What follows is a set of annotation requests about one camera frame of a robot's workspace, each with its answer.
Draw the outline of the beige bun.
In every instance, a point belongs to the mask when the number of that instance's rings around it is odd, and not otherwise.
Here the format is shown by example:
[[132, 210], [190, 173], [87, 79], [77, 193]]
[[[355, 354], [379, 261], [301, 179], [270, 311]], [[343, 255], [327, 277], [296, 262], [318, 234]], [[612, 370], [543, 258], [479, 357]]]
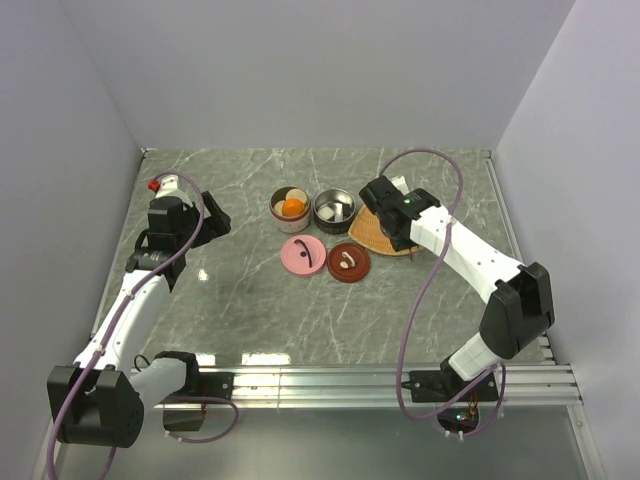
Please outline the beige bun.
[[277, 215], [280, 215], [280, 216], [283, 215], [284, 203], [285, 203], [284, 200], [280, 200], [273, 205], [273, 210], [276, 212]]
[[308, 199], [307, 194], [303, 190], [298, 189], [298, 188], [290, 189], [286, 193], [285, 198], [287, 200], [289, 200], [289, 199], [298, 199], [298, 200], [302, 201], [303, 203], [306, 203], [307, 199]]

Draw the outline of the orange round bun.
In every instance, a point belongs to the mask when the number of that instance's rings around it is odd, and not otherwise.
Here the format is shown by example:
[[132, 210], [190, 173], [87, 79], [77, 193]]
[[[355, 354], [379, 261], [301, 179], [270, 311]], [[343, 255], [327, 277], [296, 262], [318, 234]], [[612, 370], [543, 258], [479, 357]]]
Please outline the orange round bun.
[[281, 214], [284, 217], [296, 217], [304, 213], [306, 203], [298, 198], [286, 199], [281, 206]]

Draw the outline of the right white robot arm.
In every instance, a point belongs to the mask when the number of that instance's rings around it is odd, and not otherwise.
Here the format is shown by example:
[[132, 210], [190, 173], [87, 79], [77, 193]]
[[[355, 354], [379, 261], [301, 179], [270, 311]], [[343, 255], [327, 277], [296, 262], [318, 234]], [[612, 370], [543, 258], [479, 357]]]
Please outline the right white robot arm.
[[525, 265], [501, 253], [426, 190], [408, 190], [402, 177], [381, 175], [362, 188], [360, 197], [395, 250], [428, 250], [437, 257], [434, 271], [448, 265], [485, 304], [477, 333], [436, 373], [442, 400], [465, 398], [482, 374], [514, 358], [554, 324], [550, 274], [541, 264]]

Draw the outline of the white sushi roll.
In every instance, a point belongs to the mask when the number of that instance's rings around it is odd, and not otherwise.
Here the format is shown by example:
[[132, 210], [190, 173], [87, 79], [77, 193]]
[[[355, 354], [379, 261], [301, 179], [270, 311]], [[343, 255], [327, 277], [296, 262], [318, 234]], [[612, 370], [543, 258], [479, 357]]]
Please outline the white sushi roll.
[[353, 205], [351, 203], [335, 202], [334, 203], [334, 221], [336, 223], [346, 221], [351, 217]]
[[336, 219], [336, 210], [332, 205], [323, 205], [317, 212], [320, 219], [333, 222]]

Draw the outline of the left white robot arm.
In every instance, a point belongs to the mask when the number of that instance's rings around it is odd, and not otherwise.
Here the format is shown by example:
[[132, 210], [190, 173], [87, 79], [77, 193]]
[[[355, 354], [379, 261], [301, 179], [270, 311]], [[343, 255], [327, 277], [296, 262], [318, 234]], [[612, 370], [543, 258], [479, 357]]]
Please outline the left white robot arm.
[[163, 351], [141, 374], [134, 358], [186, 266], [189, 250], [228, 234], [230, 217], [209, 192], [188, 204], [185, 194], [158, 193], [148, 226], [125, 266], [120, 292], [98, 332], [69, 366], [47, 380], [55, 437], [64, 444], [130, 447], [146, 411], [173, 396], [195, 399], [202, 378], [195, 354]]

